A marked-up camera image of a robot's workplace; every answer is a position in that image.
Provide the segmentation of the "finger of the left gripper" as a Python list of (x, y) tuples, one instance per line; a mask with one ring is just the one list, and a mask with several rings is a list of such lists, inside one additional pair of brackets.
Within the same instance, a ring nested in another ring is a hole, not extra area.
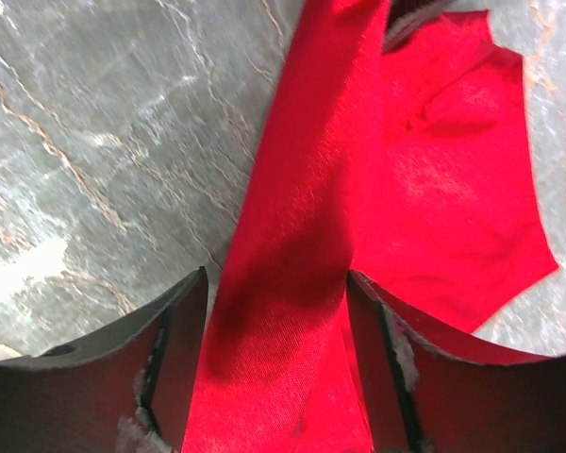
[(382, 51), (390, 52), (453, 3), (454, 0), (393, 0)]

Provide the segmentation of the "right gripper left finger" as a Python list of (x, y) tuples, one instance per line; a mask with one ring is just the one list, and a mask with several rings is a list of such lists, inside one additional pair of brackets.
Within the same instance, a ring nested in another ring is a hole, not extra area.
[(0, 452), (177, 452), (208, 304), (199, 268), (38, 357), (0, 361)]

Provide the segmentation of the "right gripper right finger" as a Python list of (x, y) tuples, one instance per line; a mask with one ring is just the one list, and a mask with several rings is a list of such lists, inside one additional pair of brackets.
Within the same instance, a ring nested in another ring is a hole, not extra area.
[(367, 420), (378, 452), (566, 452), (566, 355), (492, 344), (347, 280)]

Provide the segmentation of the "red cloth napkin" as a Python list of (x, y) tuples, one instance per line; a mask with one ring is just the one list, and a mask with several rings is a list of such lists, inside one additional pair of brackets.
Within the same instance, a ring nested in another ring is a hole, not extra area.
[(523, 59), (485, 10), (382, 49), (388, 1), (308, 1), (202, 346), (186, 452), (370, 452), (348, 315), (362, 273), (472, 333), (558, 264)]

